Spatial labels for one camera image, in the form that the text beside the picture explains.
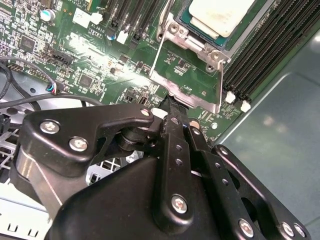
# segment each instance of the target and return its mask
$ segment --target white connector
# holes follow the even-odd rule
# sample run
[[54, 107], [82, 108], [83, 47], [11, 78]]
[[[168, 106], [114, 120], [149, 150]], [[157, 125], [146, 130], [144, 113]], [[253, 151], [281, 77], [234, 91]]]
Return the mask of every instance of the white connector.
[[232, 91], [228, 91], [226, 93], [225, 101], [228, 104], [232, 104], [235, 99], [236, 99], [236, 96], [234, 95], [234, 93]]
[[246, 113], [251, 109], [250, 103], [248, 103], [246, 100], [243, 100], [242, 105], [241, 105], [241, 111]]

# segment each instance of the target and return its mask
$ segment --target chip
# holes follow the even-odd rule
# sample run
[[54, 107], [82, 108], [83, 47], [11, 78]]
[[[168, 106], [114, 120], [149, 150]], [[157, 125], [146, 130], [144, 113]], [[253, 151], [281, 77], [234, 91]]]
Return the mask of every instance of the chip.
[[27, 52], [32, 53], [34, 51], [36, 42], [26, 36], [21, 37], [20, 49]]
[[92, 82], [93, 82], [93, 79], [91, 77], [82, 74], [80, 81], [79, 81], [79, 85], [86, 87], [86, 88], [90, 88]]

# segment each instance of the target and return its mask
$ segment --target white label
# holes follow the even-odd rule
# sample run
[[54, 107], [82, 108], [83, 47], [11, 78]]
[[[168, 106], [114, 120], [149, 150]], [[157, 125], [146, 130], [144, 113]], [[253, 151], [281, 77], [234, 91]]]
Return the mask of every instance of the white label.
[[76, 8], [73, 16], [73, 22], [87, 29], [90, 23], [90, 19], [90, 14], [86, 13], [85, 11], [82, 11], [80, 8]]

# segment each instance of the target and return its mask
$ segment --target silver screw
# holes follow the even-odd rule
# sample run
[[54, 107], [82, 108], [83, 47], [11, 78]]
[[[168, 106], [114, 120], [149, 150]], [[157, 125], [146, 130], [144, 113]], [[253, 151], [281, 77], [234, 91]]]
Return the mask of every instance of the silver screw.
[[211, 124], [212, 129], [217, 129], [218, 128], [218, 123], [214, 122]]
[[288, 223], [286, 222], [283, 222], [282, 223], [282, 227], [285, 231], [286, 234], [288, 234], [290, 237], [293, 237], [295, 234], [294, 234], [294, 231], [292, 230], [292, 228], [288, 225]]
[[171, 204], [174, 210], [176, 210], [179, 214], [185, 214], [187, 212], [188, 206], [182, 197], [174, 195], [171, 198]]
[[83, 152], [88, 148], [86, 140], [82, 137], [74, 137], [69, 141], [69, 146], [72, 150], [77, 152]]
[[220, 147], [220, 151], [224, 154], [224, 155], [228, 155], [228, 151], [224, 148], [224, 147]]
[[239, 220], [239, 226], [240, 226], [242, 232], [247, 237], [249, 237], [249, 238], [253, 238], [254, 237], [254, 230], [246, 220], [240, 219]]
[[40, 129], [46, 134], [56, 134], [59, 132], [60, 127], [54, 121], [44, 121], [40, 124]]
[[173, 22], [169, 25], [169, 32], [176, 34], [179, 31], [180, 27], [177, 23]]
[[148, 111], [148, 110], [146, 110], [146, 109], [141, 109], [141, 113], [142, 113], [143, 115], [147, 116], [147, 117], [149, 117], [149, 116], [150, 116], [149, 111]]
[[197, 128], [194, 127], [192, 130], [195, 134], [200, 135], [200, 131]]
[[301, 228], [298, 224], [295, 223], [293, 226], [294, 226], [295, 230], [296, 230], [303, 238], [306, 237], [305, 232], [302, 230], [302, 228]]

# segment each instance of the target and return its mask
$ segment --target cable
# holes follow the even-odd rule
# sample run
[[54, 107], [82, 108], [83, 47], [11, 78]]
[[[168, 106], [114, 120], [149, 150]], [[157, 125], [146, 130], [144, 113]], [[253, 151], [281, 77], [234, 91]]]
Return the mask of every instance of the cable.
[[35, 65], [34, 63], [32, 62], [29, 62], [23, 58], [20, 58], [20, 57], [16, 57], [16, 56], [0, 56], [0, 60], [4, 60], [4, 61], [19, 61], [19, 62], [22, 62], [24, 64], [27, 64], [29, 65], [30, 67], [38, 70], [40, 73], [42, 73], [46, 79], [49, 80], [49, 82], [51, 82], [53, 85], [56, 83], [56, 81], [51, 77], [49, 76], [45, 71], [43, 71], [39, 66]]
[[[12, 76], [11, 79], [11, 84], [12, 86], [15, 88], [15, 90], [25, 99], [30, 98], [31, 95], [26, 92], [16, 81], [16, 79]], [[39, 105], [39, 103], [37, 103], [36, 101], [32, 101], [30, 102], [31, 107], [33, 108], [33, 110], [35, 111], [41, 111], [41, 107]]]
[[95, 106], [103, 106], [104, 105], [103, 103], [99, 102], [98, 100], [95, 100], [95, 99], [87, 97], [87, 96], [78, 96], [78, 95], [72, 95], [72, 94], [68, 94], [68, 93], [61, 93], [59, 95], [52, 95], [52, 94], [47, 93], [47, 94], [31, 96], [28, 98], [23, 98], [23, 99], [14, 100], [14, 101], [2, 102], [2, 103], [0, 103], [0, 109], [10, 108], [10, 107], [14, 107], [17, 105], [28, 104], [31, 102], [36, 102], [36, 101], [45, 100], [45, 99], [59, 99], [59, 98], [77, 99], [80, 101], [85, 101], [85, 102], [92, 104], [92, 105], [95, 105]]
[[2, 99], [6, 95], [6, 93], [8, 92], [8, 89], [10, 87], [10, 82], [12, 81], [12, 79], [14, 77], [12, 76], [10, 69], [1, 62], [0, 62], [0, 68], [2, 68], [4, 70], [4, 73], [6, 76], [6, 82], [4, 84], [3, 89], [0, 92], [0, 99]]
[[85, 101], [82, 101], [82, 100], [81, 100], [81, 105], [82, 105], [82, 107], [86, 107], [86, 106], [87, 106], [87, 103], [86, 103]]

